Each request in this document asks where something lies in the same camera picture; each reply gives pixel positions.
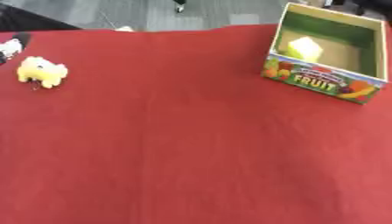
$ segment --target yellow sponge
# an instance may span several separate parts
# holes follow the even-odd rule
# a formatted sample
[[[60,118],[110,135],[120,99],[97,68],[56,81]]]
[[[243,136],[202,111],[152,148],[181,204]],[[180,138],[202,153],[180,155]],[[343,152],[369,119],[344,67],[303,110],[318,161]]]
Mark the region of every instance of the yellow sponge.
[[[304,37],[291,41],[287,49],[287,56],[304,60],[306,62],[318,62],[323,48],[314,42],[311,38]]]

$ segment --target floor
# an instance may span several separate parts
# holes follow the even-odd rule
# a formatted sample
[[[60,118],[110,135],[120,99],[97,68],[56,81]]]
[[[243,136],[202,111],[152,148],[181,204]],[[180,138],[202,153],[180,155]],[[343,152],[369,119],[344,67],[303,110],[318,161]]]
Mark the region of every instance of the floor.
[[[0,0],[82,28],[129,25],[139,31],[277,23],[288,1],[189,0],[186,11],[176,14],[171,0]]]

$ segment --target plush toy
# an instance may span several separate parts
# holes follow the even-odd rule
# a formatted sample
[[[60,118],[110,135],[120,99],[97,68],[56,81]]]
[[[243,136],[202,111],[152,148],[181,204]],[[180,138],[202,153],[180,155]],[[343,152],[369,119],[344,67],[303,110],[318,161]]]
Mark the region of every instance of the plush toy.
[[[66,66],[62,64],[55,65],[41,57],[28,57],[17,70],[19,81],[41,81],[41,85],[44,88],[58,86],[61,83],[61,79],[66,78],[67,74],[68,69]]]

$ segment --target shoe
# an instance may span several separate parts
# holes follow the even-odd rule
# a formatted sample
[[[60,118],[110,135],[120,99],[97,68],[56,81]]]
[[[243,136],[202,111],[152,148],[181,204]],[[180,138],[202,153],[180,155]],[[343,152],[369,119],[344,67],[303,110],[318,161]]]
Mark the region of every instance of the shoe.
[[[177,4],[176,5],[176,12],[181,13],[184,11],[185,8],[186,8],[186,6],[184,4]]]

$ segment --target cardboard box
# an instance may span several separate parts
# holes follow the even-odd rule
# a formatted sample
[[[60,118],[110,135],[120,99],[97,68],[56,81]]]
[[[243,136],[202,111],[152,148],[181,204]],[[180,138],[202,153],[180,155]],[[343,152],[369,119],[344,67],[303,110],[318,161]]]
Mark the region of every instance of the cardboard box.
[[[388,83],[385,22],[288,3],[262,76],[357,103]],[[309,37],[318,63],[286,56],[291,41]]]

